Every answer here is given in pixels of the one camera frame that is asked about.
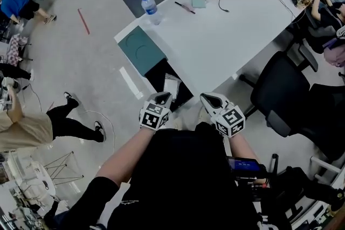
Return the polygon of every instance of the gray floor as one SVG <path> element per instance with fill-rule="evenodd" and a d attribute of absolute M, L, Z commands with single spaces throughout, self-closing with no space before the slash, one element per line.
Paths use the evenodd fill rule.
<path fill-rule="evenodd" d="M 58 138 L 50 146 L 40 147 L 34 152 L 35 158 L 46 164 L 74 151 L 77 163 L 74 166 L 85 178 L 72 184 L 59 185 L 57 189 L 57 195 L 73 205 L 99 166 L 112 154 L 113 146 L 114 150 L 118 149 L 138 131 L 139 110 L 149 91 L 113 38 L 134 20 L 122 0 L 45 1 L 50 12 L 58 15 L 57 21 L 43 25 L 35 19 L 26 28 L 32 42 L 29 55 L 34 59 L 26 67 L 35 70 L 32 87 L 40 97 L 42 109 L 47 111 L 52 103 L 53 106 L 64 104 L 64 91 L 75 93 L 83 107 L 73 111 L 71 117 L 90 127 L 94 120 L 101 120 L 108 138 L 104 144 L 71 137 Z M 88 25 L 90 35 L 86 33 L 78 9 Z M 258 75 L 270 57 L 284 49 L 290 39 L 291 36 L 283 32 L 244 66 L 242 72 Z M 291 56 L 298 61 L 295 52 L 292 49 Z M 310 68 L 305 69 L 307 79 L 311 83 L 343 85 L 337 76 L 339 70 L 326 63 L 322 55 L 315 56 L 320 69 L 317 73 Z M 143 98 L 137 99 L 131 92 L 119 71 L 121 68 L 126 69 L 143 93 Z M 242 109 L 250 105 L 251 88 L 238 80 L 229 79 L 217 91 L 227 95 Z M 24 97 L 25 102 L 21 95 L 25 112 L 39 111 L 38 99 L 29 89 L 24 92 Z M 186 118 L 182 118 L 186 127 L 194 127 L 199 109 L 200 106 L 195 106 L 188 111 Z M 101 112 L 110 119 L 115 129 L 115 141 L 111 125 L 98 114 L 83 113 L 85 110 Z M 311 166 L 309 159 L 312 155 L 322 155 L 310 140 L 301 135 L 282 138 L 266 126 L 265 118 L 259 112 L 249 118 L 243 134 L 267 167 L 270 166 L 272 154 L 277 153 L 280 156 L 279 170 L 288 165 L 300 166 L 309 176 L 318 170 L 318 167 Z"/>

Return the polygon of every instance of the water bottle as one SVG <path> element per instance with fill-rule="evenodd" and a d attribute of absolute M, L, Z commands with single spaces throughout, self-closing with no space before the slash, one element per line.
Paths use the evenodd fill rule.
<path fill-rule="evenodd" d="M 153 24 L 158 25 L 162 21 L 162 15 L 158 12 L 154 0 L 142 0 L 141 6 L 145 10 L 145 13 L 149 15 L 149 19 Z"/>

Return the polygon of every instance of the teal sticky note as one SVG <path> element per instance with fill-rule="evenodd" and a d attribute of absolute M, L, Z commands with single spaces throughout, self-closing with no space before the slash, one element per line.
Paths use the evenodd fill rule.
<path fill-rule="evenodd" d="M 206 8 L 205 0 L 192 0 L 192 6 L 194 8 Z"/>
<path fill-rule="evenodd" d="M 139 26 L 119 42 L 119 47 L 142 76 L 167 58 Z"/>

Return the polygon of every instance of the black shirt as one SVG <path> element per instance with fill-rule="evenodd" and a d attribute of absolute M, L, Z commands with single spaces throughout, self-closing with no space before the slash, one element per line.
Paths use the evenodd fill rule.
<path fill-rule="evenodd" d="M 60 229 L 88 230 L 118 189 L 108 178 L 92 180 Z M 201 123 L 195 131 L 160 130 L 138 162 L 107 229 L 258 229 L 250 195 L 241 189 L 230 174 L 223 138 L 210 125 Z"/>
<path fill-rule="evenodd" d="M 341 22 L 341 20 L 338 17 L 338 14 L 340 14 L 340 11 L 338 9 L 335 9 L 334 7 L 328 7 L 328 10 L 331 12 L 330 15 L 329 12 L 325 8 L 320 9 L 320 16 L 321 16 L 321 26 L 322 27 L 328 27 L 332 26 L 335 31 L 340 29 L 344 24 Z"/>

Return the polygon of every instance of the black pen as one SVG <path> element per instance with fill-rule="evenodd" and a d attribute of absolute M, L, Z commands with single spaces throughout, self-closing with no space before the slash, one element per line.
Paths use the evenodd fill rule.
<path fill-rule="evenodd" d="M 189 9 L 187 6 L 185 6 L 185 5 L 183 5 L 183 4 L 181 4 L 181 3 L 179 3 L 179 2 L 176 2 L 175 1 L 175 3 L 177 4 L 177 5 L 179 5 L 179 6 L 181 6 L 184 10 L 187 10 L 187 11 L 189 11 L 189 12 L 191 12 L 191 13 L 193 13 L 194 15 L 195 15 L 195 12 L 193 12 L 191 9 Z"/>

